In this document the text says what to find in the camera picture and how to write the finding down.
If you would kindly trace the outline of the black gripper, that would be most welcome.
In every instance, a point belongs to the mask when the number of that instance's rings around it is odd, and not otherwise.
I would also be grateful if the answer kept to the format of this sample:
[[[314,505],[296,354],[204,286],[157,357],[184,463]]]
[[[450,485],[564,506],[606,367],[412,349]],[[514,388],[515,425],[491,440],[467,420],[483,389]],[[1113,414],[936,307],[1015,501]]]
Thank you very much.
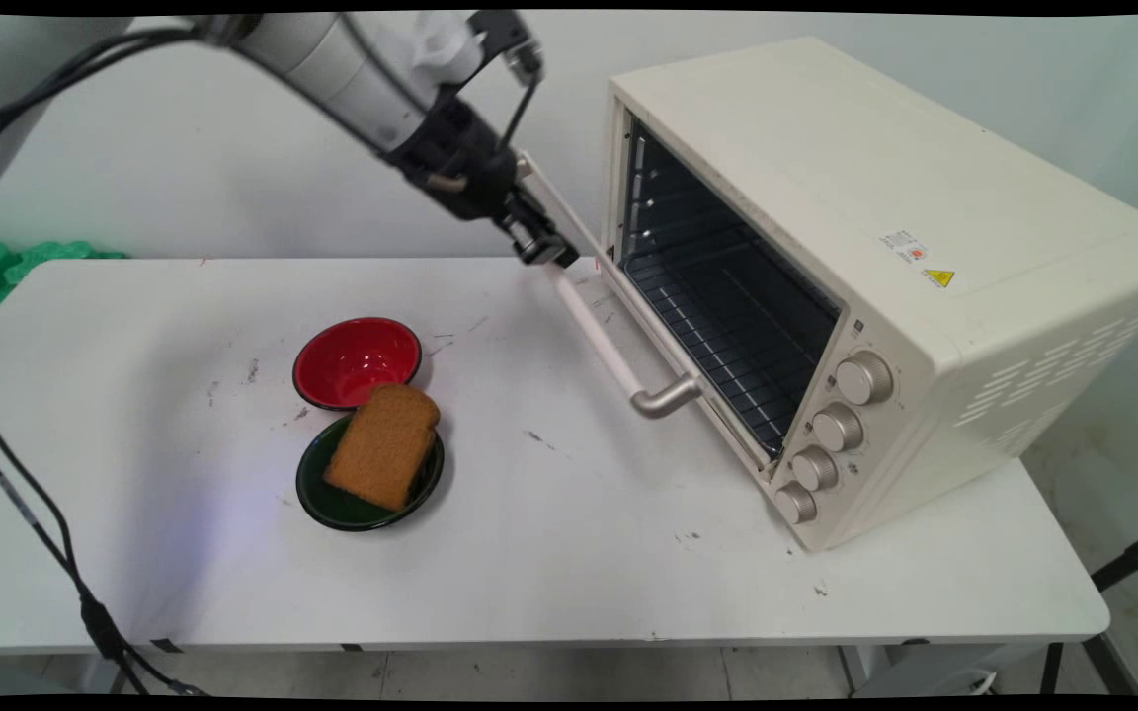
[[[514,149],[454,86],[438,91],[424,121],[384,162],[456,220],[496,222],[526,265],[569,268],[582,257],[518,184]]]

